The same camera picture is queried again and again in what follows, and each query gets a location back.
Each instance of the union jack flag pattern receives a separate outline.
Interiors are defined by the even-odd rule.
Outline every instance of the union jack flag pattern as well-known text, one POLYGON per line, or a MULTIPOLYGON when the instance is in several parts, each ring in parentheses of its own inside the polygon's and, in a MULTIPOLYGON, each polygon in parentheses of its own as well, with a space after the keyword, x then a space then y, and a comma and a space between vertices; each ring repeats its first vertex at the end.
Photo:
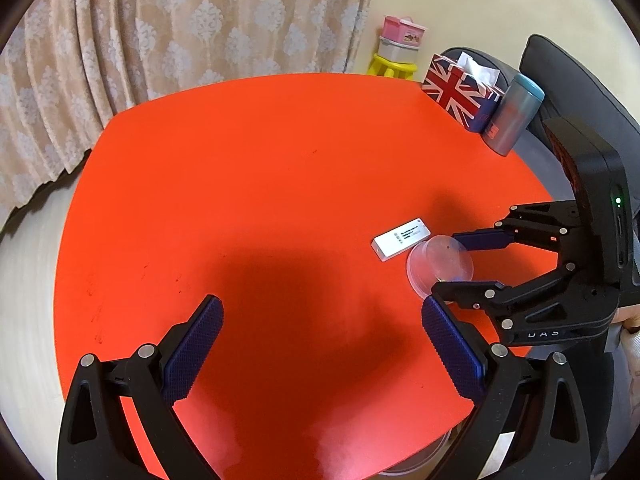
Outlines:
POLYGON ((504 92, 476 81, 448 57, 434 55, 422 90, 470 132, 482 132, 504 92))

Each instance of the patterned curtain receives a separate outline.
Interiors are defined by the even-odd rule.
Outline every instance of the patterned curtain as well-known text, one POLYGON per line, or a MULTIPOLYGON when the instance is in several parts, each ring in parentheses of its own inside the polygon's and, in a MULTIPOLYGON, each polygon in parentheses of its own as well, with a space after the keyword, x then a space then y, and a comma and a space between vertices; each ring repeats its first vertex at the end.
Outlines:
POLYGON ((36 0, 0 54, 0 227, 109 120, 195 86, 347 72, 370 0, 36 0))

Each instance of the white rectangular box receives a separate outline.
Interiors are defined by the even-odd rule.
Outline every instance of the white rectangular box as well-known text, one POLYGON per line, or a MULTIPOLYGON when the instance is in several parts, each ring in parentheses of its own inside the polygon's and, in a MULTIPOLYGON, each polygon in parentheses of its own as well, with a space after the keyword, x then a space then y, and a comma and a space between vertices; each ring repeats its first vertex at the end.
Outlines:
POLYGON ((383 262, 426 240, 431 232, 422 220, 416 218, 383 235, 376 236, 371 247, 383 262))

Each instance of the beige wall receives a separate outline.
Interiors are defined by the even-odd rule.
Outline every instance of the beige wall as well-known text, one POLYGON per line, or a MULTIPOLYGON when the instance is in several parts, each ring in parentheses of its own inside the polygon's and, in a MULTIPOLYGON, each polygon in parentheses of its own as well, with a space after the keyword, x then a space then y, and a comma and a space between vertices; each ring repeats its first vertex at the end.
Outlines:
POLYGON ((366 72, 385 14, 430 30, 416 79, 431 55, 472 46, 518 67, 527 38, 543 34, 586 65, 640 120, 640 46, 609 0, 371 0, 354 69, 366 72))

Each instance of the red tabletop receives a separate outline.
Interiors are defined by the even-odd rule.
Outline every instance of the red tabletop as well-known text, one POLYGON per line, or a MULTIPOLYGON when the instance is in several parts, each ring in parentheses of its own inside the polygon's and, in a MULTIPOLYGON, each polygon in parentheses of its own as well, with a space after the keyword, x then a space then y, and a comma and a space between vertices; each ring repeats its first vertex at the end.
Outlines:
MULTIPOLYGON (((514 153, 492 152, 407 81, 270 76, 137 106, 105 129, 66 219, 63 391, 83 354, 129 356, 215 294, 225 324, 175 411, 216 472, 372 476, 472 405, 420 325, 406 254, 380 262, 371 240, 417 217, 434 234, 488 227, 514 203, 547 200, 514 153)), ((473 259, 475 279, 511 285, 556 264, 521 246, 473 259)), ((497 339, 482 312, 455 312, 497 339)))

